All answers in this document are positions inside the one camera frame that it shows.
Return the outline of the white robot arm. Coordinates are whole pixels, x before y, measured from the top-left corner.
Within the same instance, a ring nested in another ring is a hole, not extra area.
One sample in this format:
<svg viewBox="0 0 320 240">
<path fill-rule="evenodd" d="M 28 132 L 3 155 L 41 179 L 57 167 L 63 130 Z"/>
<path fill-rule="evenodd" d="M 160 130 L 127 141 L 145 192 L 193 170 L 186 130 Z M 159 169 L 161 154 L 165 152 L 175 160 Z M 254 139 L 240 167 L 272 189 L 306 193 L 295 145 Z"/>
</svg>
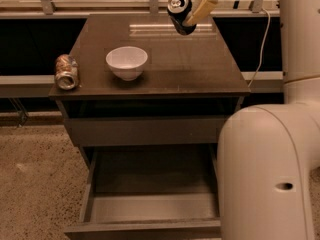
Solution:
<svg viewBox="0 0 320 240">
<path fill-rule="evenodd" d="M 224 124 L 217 181 L 222 240 L 315 240 L 309 175 L 320 158 L 320 0 L 280 0 L 284 102 Z"/>
</svg>

